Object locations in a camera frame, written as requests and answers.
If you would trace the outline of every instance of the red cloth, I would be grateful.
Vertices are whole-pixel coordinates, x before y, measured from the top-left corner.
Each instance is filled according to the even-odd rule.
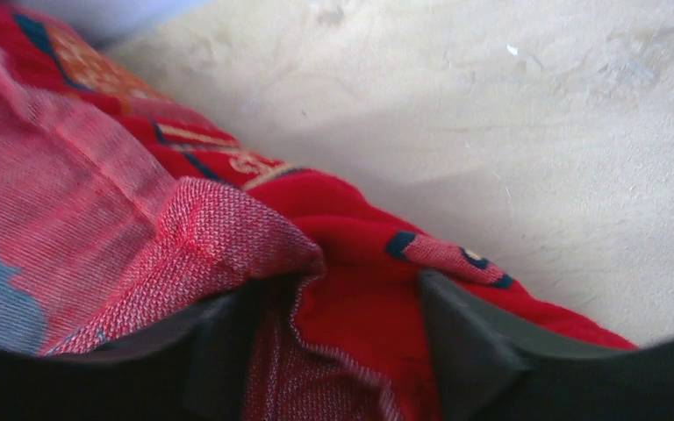
[[[489,261],[370,205],[339,178],[242,148],[74,36],[0,8],[0,47],[13,77],[94,104],[173,176],[244,189],[323,251],[326,274],[298,285],[295,303],[289,287],[270,298],[245,419],[439,419],[415,280],[423,266],[553,332],[633,347],[587,318],[532,298]]]

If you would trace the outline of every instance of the white surface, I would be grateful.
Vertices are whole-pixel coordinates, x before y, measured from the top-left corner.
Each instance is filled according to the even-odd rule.
[[[540,298],[674,333],[674,0],[221,0],[112,56]]]
[[[202,0],[13,0],[72,25],[89,43],[105,46],[158,24]]]

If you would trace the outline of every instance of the patterned fabric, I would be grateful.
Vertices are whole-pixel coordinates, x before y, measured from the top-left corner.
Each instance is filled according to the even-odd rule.
[[[16,303],[29,332],[0,328],[0,345],[84,352],[297,272],[265,308],[244,419],[440,419],[415,283],[426,266],[554,332],[632,347],[344,181],[247,150],[64,25],[0,7],[0,318]]]

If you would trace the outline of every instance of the red fabric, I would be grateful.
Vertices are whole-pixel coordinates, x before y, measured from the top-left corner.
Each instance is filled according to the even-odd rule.
[[[0,47],[14,78],[94,104],[173,176],[244,189],[323,251],[325,275],[271,297],[246,419],[374,419],[379,412],[385,419],[439,419],[415,283],[421,266],[444,270],[477,296],[553,332],[633,347],[587,318],[532,298],[512,279],[502,282],[509,277],[491,263],[423,235],[339,178],[245,150],[198,114],[139,88],[130,75],[122,74],[128,81],[122,86],[87,79],[83,64],[101,59],[83,49],[79,59],[63,60],[50,49],[67,42],[67,32],[48,28],[43,35],[18,22],[0,8]],[[45,45],[47,51],[40,49]]]

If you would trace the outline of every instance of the white speck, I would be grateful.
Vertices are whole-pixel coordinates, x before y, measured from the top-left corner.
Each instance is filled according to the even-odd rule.
[[[511,46],[510,44],[507,45],[507,52],[513,57],[518,57],[518,48]]]

